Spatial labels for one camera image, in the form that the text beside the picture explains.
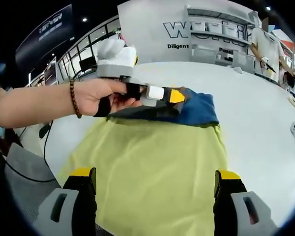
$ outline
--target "white t-shirt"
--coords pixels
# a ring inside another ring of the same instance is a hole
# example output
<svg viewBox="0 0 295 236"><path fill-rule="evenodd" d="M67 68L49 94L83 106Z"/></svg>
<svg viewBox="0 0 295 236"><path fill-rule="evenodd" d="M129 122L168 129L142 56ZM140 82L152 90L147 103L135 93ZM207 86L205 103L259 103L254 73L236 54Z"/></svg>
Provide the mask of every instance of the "white t-shirt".
<svg viewBox="0 0 295 236"><path fill-rule="evenodd" d="M254 28L252 30L251 42L257 46L258 52L262 57L267 57L269 59L268 64L275 70L276 73L273 71L269 72L265 69L261 71L260 62L258 60L256 60L255 72L278 82L280 56L284 55L279 40L273 35L265 32L262 28Z"/></svg>

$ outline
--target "beaded bracelet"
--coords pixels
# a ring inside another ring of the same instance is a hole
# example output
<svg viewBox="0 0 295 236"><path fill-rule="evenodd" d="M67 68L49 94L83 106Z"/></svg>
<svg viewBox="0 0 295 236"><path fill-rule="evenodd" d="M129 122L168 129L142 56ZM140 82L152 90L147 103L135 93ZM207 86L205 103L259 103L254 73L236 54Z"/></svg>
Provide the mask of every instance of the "beaded bracelet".
<svg viewBox="0 0 295 236"><path fill-rule="evenodd" d="M82 115L81 115L81 113L79 111L77 102L75 100L75 96L74 96L74 80L73 79L70 80L70 94L71 94L71 101L72 101L72 105L73 105L73 108L74 108L74 112L77 115L77 117L80 119L82 117Z"/></svg>

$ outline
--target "yellow cloth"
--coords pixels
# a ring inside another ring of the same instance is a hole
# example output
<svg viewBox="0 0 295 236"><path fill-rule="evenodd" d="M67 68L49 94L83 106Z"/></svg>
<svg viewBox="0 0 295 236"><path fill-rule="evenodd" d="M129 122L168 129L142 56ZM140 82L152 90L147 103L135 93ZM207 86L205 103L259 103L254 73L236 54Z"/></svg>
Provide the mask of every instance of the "yellow cloth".
<svg viewBox="0 0 295 236"><path fill-rule="evenodd" d="M220 126L111 118L95 123L57 179L96 167L98 225L116 236L214 235Z"/></svg>

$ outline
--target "folded cloth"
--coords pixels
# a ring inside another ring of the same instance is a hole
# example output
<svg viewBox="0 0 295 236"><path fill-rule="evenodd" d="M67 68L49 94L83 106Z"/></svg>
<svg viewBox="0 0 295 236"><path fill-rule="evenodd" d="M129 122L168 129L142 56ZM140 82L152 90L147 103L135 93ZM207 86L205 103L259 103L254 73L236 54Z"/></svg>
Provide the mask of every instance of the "folded cloth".
<svg viewBox="0 0 295 236"><path fill-rule="evenodd" d="M211 94L195 93L188 88L181 88L179 91L187 98L180 114L176 114L170 107L156 106L156 108L127 109L126 111L121 111L110 116L166 121L192 126L219 123L215 114L213 96Z"/></svg>
<svg viewBox="0 0 295 236"><path fill-rule="evenodd" d="M226 169L220 125L102 118L56 178L63 186L74 170L91 167L96 222L110 233L214 235L215 171Z"/></svg>

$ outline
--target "white table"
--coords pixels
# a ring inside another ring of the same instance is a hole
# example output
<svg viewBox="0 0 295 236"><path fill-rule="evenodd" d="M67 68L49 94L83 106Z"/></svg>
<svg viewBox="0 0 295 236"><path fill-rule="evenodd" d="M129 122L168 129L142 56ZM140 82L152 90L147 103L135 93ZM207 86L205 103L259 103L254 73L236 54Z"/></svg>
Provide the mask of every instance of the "white table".
<svg viewBox="0 0 295 236"><path fill-rule="evenodd" d="M295 207L295 108L288 93L252 74L195 62L156 62L135 67L133 77L159 86L185 86L214 97L229 158L229 170L242 178L272 210L281 226ZM69 154L96 121L69 116L54 121L46 148L57 175Z"/></svg>

